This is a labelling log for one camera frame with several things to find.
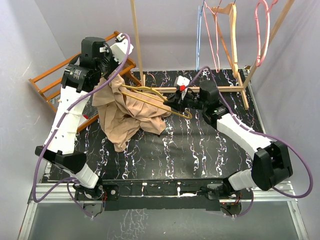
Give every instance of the black metal frame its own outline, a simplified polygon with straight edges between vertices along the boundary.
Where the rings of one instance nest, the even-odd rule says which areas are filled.
[[[182,179],[119,179],[103,180],[103,191],[107,196],[105,211],[127,209],[205,209],[220,211],[220,200],[228,196],[208,192],[223,184],[223,178]],[[92,201],[77,191],[79,201]],[[242,191],[243,199],[250,199],[248,191]]]

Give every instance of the clothes hanger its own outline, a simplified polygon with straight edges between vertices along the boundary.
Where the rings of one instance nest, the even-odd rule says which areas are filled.
[[[230,39],[231,39],[231,51],[232,51],[232,71],[233,76],[235,78],[238,77],[238,54],[237,54],[237,42],[236,42],[236,20],[237,20],[237,8],[236,8],[236,1],[233,3],[229,3],[226,7],[212,7],[210,10],[213,14],[215,19],[215,23],[217,25],[217,14],[226,14],[229,15],[229,22],[230,22]]]
[[[209,9],[212,12],[212,10],[208,7],[206,2],[204,2],[204,5],[205,5],[206,9]],[[217,58],[218,67],[217,67],[217,63],[216,63],[214,50],[212,47],[212,42],[211,42],[211,37],[210,37],[210,32],[209,32],[209,27],[208,27],[208,22],[207,22],[207,17],[206,17],[206,11],[205,11],[205,9],[203,9],[203,16],[204,16],[206,31],[207,31],[208,37],[209,37],[209,43],[210,43],[211,53],[212,53],[213,62],[214,62],[214,66],[215,66],[215,72],[219,73],[220,72],[220,59],[219,59],[219,41],[218,41],[219,39],[218,39],[217,13],[218,12],[216,12],[216,13],[212,12],[213,17],[215,18],[216,58]]]
[[[201,23],[202,23],[202,13],[204,10],[205,0],[202,2],[202,6],[198,6],[197,14],[197,24],[196,24],[196,57],[195,57],[195,70],[199,70],[199,61],[200,61],[200,45],[201,45]]]
[[[268,6],[268,3],[265,0],[259,0],[256,7],[255,7],[255,25],[256,25],[256,35],[257,35],[257,41],[258,41],[258,53],[256,57],[256,66],[260,67],[261,64],[264,62],[268,46],[269,46],[269,38],[270,38],[270,12],[271,9],[275,4],[277,4],[278,0],[273,0],[271,3],[271,6]],[[258,7],[262,4],[264,6],[265,11],[265,18],[266,18],[266,33],[265,33],[265,46],[263,49],[263,54],[261,56],[261,38],[260,38],[260,26],[259,26],[259,19],[258,19]]]
[[[157,101],[159,101],[159,102],[162,102],[162,103],[167,100],[160,92],[158,92],[157,90],[152,89],[152,87],[147,87],[147,86],[128,86],[128,85],[124,85],[124,84],[122,84],[121,86],[122,86],[122,87],[125,87],[125,88],[127,88],[127,89],[132,89],[135,93],[139,93],[139,94],[141,94],[141,95],[144,95],[144,96],[147,96],[147,97],[149,97],[149,98],[155,99],[155,100],[157,100]],[[147,93],[145,93],[145,92],[140,92],[140,91],[145,91],[145,92],[154,93],[155,95],[157,95],[157,96],[160,97],[161,99],[158,99],[158,98],[156,98],[156,97],[154,97],[154,96],[151,96],[150,94],[147,94]],[[163,107],[163,106],[156,105],[156,104],[154,104],[153,102],[149,102],[149,101],[147,101],[147,100],[141,99],[141,98],[139,98],[139,97],[137,97],[137,96],[134,96],[134,95],[132,95],[132,94],[130,94],[130,93],[123,92],[123,91],[122,91],[121,93],[122,93],[123,95],[127,96],[127,97],[136,99],[136,100],[141,101],[141,102],[144,102],[144,103],[146,103],[146,104],[150,104],[151,106],[154,106],[154,107],[156,107],[156,108],[162,109],[162,110],[167,111],[167,112],[169,112],[169,113],[178,115],[179,117],[182,117],[182,118],[184,118],[184,119],[192,119],[192,114],[191,114],[189,111],[186,111],[186,110],[185,110],[184,113],[186,113],[187,115],[183,115],[183,114],[180,114],[180,113],[178,113],[178,112],[175,112],[175,111],[172,111],[172,110],[168,110],[167,108],[165,108],[165,107]]]

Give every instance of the gray floor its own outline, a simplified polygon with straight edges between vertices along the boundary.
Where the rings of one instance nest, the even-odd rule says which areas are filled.
[[[255,202],[232,220],[201,209],[121,210],[84,218],[72,203],[39,204],[29,240],[297,240],[287,202]]]

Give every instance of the pink hanger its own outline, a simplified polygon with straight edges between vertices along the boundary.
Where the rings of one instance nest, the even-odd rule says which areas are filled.
[[[269,46],[269,38],[270,38],[270,12],[271,9],[275,4],[277,4],[278,0],[273,0],[272,4],[269,8],[268,3],[266,0],[259,0],[256,7],[255,7],[255,24],[256,24],[256,34],[257,34],[257,40],[258,40],[258,54],[256,57],[256,66],[260,67],[261,64],[264,62],[267,50]],[[260,4],[263,4],[264,10],[265,10],[265,17],[266,17],[266,33],[265,33],[265,46],[263,49],[263,54],[261,56],[261,38],[260,38],[260,26],[259,26],[259,19],[258,19],[258,7]]]
[[[214,66],[215,66],[215,72],[219,73],[220,72],[220,59],[219,59],[219,42],[218,42],[218,19],[217,19],[217,14],[218,13],[217,12],[213,12],[211,10],[211,8],[208,7],[206,2],[204,2],[204,4],[205,4],[205,8],[209,9],[212,12],[212,14],[214,15],[214,17],[215,17],[216,57],[217,57],[217,62],[218,62],[218,68],[217,68],[216,58],[215,58],[215,54],[214,54],[214,49],[212,47],[212,42],[211,42],[211,37],[210,37],[210,32],[209,32],[209,27],[208,27],[208,22],[207,22],[207,18],[206,18],[206,11],[203,9],[203,16],[204,16],[206,31],[207,31],[208,36],[209,36],[209,42],[210,42],[211,53],[212,53],[213,62],[214,62]]]

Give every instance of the beige shirt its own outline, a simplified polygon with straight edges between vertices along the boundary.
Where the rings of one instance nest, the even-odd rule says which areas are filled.
[[[98,86],[106,82],[101,78]],[[114,143],[116,152],[122,152],[126,148],[126,142],[142,128],[144,131],[160,135],[166,129],[166,123],[162,117],[170,116],[170,112],[136,100],[122,94],[129,93],[140,99],[147,100],[156,105],[163,105],[160,101],[145,95],[132,92],[121,86],[124,79],[118,75],[112,82],[93,95],[92,106],[98,108],[100,126],[107,138]]]

